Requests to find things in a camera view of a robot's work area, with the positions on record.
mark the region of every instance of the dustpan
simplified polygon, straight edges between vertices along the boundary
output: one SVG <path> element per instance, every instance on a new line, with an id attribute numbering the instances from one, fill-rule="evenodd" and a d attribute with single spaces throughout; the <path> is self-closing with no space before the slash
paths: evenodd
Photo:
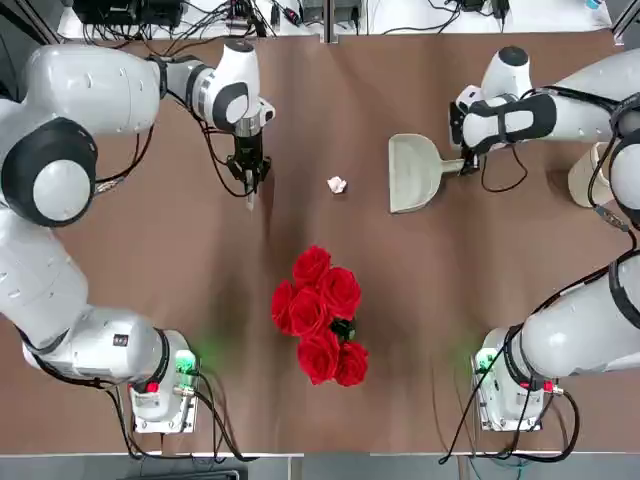
<path id="1" fill-rule="evenodd" d="M 442 160 L 435 144 L 415 133 L 389 139 L 389 202 L 391 213 L 424 207 L 438 191 L 443 173 L 459 172 L 464 160 Z"/>

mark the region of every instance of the rose petal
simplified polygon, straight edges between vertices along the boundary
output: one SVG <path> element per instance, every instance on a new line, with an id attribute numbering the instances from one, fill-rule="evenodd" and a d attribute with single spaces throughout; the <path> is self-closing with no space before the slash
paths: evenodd
<path id="1" fill-rule="evenodd" d="M 305 251 L 293 265 L 293 278 L 297 287 L 315 286 L 329 271 L 331 255 L 316 245 Z"/>

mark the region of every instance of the floor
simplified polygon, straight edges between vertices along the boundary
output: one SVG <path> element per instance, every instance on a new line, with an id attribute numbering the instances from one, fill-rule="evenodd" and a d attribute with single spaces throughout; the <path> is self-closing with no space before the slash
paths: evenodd
<path id="1" fill-rule="evenodd" d="M 517 468 L 496 466 L 489 460 L 475 460 L 478 472 L 462 461 L 462 474 L 452 459 L 439 466 L 436 456 L 372 457 L 359 454 L 310 455 L 304 459 L 262 459 L 249 465 L 227 461 L 221 469 L 238 469 L 250 480 L 515 480 Z M 0 458 L 0 479 L 13 480 L 116 480 L 149 475 L 206 472 L 198 460 L 129 461 L 119 456 Z M 558 465 L 531 465 L 522 469 L 521 480 L 626 480 L 638 478 L 639 455 L 576 454 Z"/>

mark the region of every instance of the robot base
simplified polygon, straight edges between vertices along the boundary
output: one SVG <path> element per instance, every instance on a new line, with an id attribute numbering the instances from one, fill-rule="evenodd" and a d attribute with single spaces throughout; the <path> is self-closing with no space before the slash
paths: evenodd
<path id="1" fill-rule="evenodd" d="M 472 386 L 482 378 L 482 372 L 498 353 L 498 348 L 483 348 L 471 359 Z M 536 422 L 543 408 L 543 391 L 531 392 L 527 410 L 520 424 L 520 431 L 541 430 Z M 504 360 L 499 358 L 478 389 L 476 405 L 482 430 L 513 432 L 518 428 L 527 391 L 516 384 L 506 371 Z"/>
<path id="2" fill-rule="evenodd" d="M 169 340 L 169 365 L 155 393 L 139 394 L 130 389 L 135 417 L 135 431 L 139 433 L 191 433 L 196 423 L 196 398 L 176 393 L 174 387 L 183 385 L 184 375 L 178 371 L 179 355 L 191 354 L 185 338 L 174 330 L 165 330 Z"/>

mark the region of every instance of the electronic equipment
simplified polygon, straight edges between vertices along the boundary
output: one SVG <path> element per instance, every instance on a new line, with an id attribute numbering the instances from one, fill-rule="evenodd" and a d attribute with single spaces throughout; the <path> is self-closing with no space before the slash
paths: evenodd
<path id="1" fill-rule="evenodd" d="M 89 25 L 163 25 L 177 27 L 182 0 L 75 0 L 73 11 Z"/>
<path id="2" fill-rule="evenodd" d="M 73 11 L 89 25 L 137 25 L 140 0 L 75 0 Z"/>
<path id="3" fill-rule="evenodd" d="M 485 0 L 457 0 L 464 12 L 479 12 L 485 4 Z"/>
<path id="4" fill-rule="evenodd" d="M 324 0 L 300 0 L 302 6 L 302 20 L 307 22 L 322 22 L 324 17 Z M 354 8 L 362 11 L 361 0 L 335 0 L 334 18 L 336 22 L 351 20 Z"/>
<path id="5" fill-rule="evenodd" d="M 140 23 L 177 27 L 184 13 L 182 0 L 142 0 Z"/>

